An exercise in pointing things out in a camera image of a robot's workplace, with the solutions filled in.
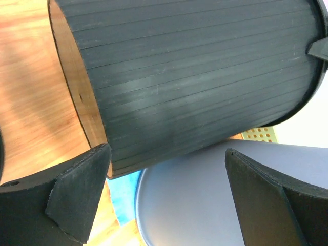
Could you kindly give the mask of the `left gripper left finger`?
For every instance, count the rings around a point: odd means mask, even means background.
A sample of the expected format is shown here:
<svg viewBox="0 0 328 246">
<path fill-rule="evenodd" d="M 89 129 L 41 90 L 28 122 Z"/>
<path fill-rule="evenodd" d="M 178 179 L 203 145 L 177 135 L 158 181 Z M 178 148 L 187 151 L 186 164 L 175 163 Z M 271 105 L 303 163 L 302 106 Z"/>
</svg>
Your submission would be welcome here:
<svg viewBox="0 0 328 246">
<path fill-rule="evenodd" d="M 1 245 L 87 243 L 110 164 L 109 144 L 1 185 Z"/>
</svg>

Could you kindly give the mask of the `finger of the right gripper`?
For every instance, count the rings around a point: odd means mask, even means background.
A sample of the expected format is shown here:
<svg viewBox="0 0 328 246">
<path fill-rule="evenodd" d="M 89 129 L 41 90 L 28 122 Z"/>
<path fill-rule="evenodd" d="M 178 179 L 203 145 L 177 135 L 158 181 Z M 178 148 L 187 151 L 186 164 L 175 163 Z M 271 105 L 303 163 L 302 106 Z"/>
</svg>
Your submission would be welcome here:
<svg viewBox="0 0 328 246">
<path fill-rule="evenodd" d="M 328 38 L 323 38 L 313 42 L 307 51 L 307 54 L 318 59 L 328 61 Z"/>
</svg>

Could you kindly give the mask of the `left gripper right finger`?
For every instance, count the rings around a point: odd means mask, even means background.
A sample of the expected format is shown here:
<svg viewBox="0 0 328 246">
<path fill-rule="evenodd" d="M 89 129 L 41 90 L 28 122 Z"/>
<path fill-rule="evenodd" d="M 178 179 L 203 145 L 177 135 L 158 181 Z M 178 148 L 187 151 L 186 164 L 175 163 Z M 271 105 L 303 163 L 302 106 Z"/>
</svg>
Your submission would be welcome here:
<svg viewBox="0 0 328 246">
<path fill-rule="evenodd" d="M 327 189 L 234 149 L 225 167 L 245 245 L 327 245 Z"/>
</svg>

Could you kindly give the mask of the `pale green plastic basket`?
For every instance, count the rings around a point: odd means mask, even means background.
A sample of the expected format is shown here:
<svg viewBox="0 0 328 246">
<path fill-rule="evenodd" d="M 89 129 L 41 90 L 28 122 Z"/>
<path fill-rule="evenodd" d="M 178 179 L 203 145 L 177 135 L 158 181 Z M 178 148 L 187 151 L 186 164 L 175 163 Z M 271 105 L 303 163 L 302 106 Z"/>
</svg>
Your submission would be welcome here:
<svg viewBox="0 0 328 246">
<path fill-rule="evenodd" d="M 278 143 L 273 127 L 252 128 L 241 133 L 244 140 Z"/>
</svg>

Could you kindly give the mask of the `grey plastic bin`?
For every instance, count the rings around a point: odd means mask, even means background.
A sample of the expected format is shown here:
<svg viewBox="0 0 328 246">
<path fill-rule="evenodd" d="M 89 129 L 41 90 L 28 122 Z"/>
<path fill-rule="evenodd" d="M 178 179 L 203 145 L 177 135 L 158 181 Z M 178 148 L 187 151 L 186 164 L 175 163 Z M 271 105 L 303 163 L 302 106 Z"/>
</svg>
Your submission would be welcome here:
<svg viewBox="0 0 328 246">
<path fill-rule="evenodd" d="M 146 245 L 245 245 L 225 165 L 227 149 L 327 189 L 327 149 L 227 140 L 145 169 L 136 221 Z"/>
</svg>

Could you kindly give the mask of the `black ribbed plastic bin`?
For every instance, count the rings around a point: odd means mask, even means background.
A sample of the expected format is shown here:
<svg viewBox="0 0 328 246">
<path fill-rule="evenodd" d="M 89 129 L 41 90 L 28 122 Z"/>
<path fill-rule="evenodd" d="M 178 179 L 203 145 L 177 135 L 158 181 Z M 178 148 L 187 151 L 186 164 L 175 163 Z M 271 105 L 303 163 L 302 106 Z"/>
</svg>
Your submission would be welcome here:
<svg viewBox="0 0 328 246">
<path fill-rule="evenodd" d="M 48 1 L 61 68 L 109 178 L 297 114 L 326 62 L 323 1 Z"/>
</svg>

